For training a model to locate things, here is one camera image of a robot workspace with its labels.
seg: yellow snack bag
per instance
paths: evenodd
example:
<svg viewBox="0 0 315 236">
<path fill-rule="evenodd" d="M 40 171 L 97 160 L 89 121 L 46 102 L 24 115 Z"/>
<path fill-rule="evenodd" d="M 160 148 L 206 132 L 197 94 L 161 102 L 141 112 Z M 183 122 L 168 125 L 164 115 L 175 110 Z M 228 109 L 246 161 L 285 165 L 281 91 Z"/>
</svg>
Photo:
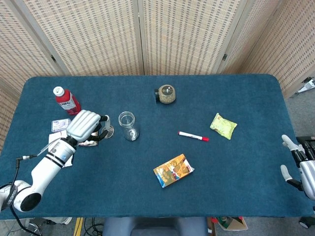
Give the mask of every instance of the yellow snack bag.
<svg viewBox="0 0 315 236">
<path fill-rule="evenodd" d="M 233 130 L 236 126 L 237 123 L 224 119 L 222 116 L 219 115 L 219 113 L 217 113 L 210 125 L 210 128 L 230 140 Z"/>
</svg>

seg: tabletop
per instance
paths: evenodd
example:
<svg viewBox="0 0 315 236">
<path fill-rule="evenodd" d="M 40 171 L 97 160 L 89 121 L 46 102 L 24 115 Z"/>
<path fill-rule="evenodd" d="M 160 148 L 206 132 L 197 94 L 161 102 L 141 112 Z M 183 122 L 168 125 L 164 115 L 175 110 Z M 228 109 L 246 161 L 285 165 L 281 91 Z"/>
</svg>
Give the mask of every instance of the tabletop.
<svg viewBox="0 0 315 236">
<path fill-rule="evenodd" d="M 171 104 L 154 89 L 175 88 Z M 266 74 L 191 76 L 33 77 L 24 89 L 0 157 L 2 184 L 12 181 L 15 158 L 48 143 L 51 121 L 71 118 L 52 90 L 69 89 L 82 109 L 109 115 L 115 132 L 95 147 L 78 147 L 73 166 L 48 185 L 39 205 L 19 217 L 301 216 L 313 202 L 288 185 L 285 164 L 299 178 L 281 135 L 294 132 L 275 77 Z M 136 141 L 118 123 L 131 111 Z M 210 129 L 216 113 L 237 123 L 231 140 Z M 202 142 L 178 131 L 210 138 Z M 194 172 L 162 188 L 153 169 L 183 153 Z M 41 157 L 21 162 L 17 179 L 32 183 Z M 9 210 L 0 219 L 12 219 Z"/>
</svg>

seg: woven panel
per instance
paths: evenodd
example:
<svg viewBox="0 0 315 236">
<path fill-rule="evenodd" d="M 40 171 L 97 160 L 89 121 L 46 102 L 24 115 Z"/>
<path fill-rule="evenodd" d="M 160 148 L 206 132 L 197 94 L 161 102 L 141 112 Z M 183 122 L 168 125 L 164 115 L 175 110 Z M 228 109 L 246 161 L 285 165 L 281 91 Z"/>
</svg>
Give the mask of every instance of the woven panel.
<svg viewBox="0 0 315 236">
<path fill-rule="evenodd" d="M 0 152 L 18 101 L 0 89 Z"/>
<path fill-rule="evenodd" d="M 28 32 L 0 0 L 0 78 L 21 93 L 32 76 L 57 75 Z"/>
<path fill-rule="evenodd" d="M 72 75 L 142 73 L 132 1 L 24 2 Z"/>
<path fill-rule="evenodd" d="M 255 0 L 229 53 L 222 73 L 237 73 L 253 49 L 280 0 Z"/>
<path fill-rule="evenodd" d="M 315 64 L 315 1 L 285 1 L 241 72 L 269 73 L 283 92 Z"/>
<path fill-rule="evenodd" d="M 149 74 L 211 74 L 240 0 L 143 0 Z"/>
</svg>

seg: robotic arm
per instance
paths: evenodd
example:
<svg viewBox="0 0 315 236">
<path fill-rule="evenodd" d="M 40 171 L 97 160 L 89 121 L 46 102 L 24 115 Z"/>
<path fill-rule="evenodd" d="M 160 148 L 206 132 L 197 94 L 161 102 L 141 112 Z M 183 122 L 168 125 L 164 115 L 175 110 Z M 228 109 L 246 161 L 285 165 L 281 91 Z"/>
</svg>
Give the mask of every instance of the robotic arm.
<svg viewBox="0 0 315 236">
<path fill-rule="evenodd" d="M 304 191 L 306 196 L 315 201 L 315 147 L 312 143 L 299 140 L 302 146 L 296 145 L 287 135 L 282 135 L 283 145 L 291 151 L 293 159 L 299 169 L 301 182 L 292 178 L 287 167 L 281 165 L 281 173 L 285 181 L 300 191 Z"/>
<path fill-rule="evenodd" d="M 92 136 L 93 132 L 101 128 L 100 122 L 102 121 L 105 121 L 105 130 L 99 136 Z M 40 202 L 48 184 L 61 170 L 71 155 L 75 153 L 77 144 L 85 140 L 102 140 L 108 133 L 109 128 L 107 129 L 106 127 L 110 126 L 109 122 L 109 116 L 100 116 L 94 112 L 85 110 L 79 112 L 66 129 L 67 137 L 55 141 L 55 145 L 51 151 L 32 170 L 32 185 L 22 180 L 17 180 L 14 181 L 12 188 L 11 184 L 0 187 L 0 211 L 11 204 L 21 212 L 34 209 Z M 21 160 L 36 156 L 23 156 Z"/>
</svg>

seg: bottle label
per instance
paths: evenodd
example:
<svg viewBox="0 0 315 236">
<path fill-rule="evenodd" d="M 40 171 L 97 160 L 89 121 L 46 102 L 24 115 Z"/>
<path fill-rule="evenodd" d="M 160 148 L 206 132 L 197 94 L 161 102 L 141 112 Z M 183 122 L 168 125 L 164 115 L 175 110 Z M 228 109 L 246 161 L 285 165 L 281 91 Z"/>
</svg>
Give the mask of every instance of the bottle label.
<svg viewBox="0 0 315 236">
<path fill-rule="evenodd" d="M 61 105 L 62 108 L 65 110 L 70 110 L 72 108 L 75 108 L 74 101 L 72 99 L 72 94 L 70 95 L 70 100 L 67 102 L 59 102 L 59 105 Z"/>
</svg>

